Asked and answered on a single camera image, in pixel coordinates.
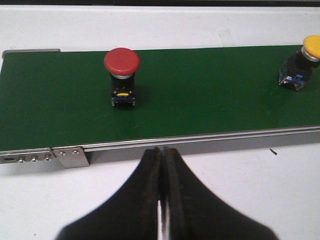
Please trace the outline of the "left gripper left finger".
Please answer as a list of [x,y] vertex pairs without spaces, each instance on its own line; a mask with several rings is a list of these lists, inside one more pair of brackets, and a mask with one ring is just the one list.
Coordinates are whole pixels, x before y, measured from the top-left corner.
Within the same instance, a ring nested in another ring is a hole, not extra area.
[[131,176],[98,208],[66,225],[58,240],[156,240],[160,150],[147,149]]

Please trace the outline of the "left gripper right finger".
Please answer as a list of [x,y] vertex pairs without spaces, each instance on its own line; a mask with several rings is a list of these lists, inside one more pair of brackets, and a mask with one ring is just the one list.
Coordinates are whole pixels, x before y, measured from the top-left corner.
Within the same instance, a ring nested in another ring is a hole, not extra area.
[[170,240],[276,240],[267,226],[211,192],[175,148],[162,151],[162,192]]

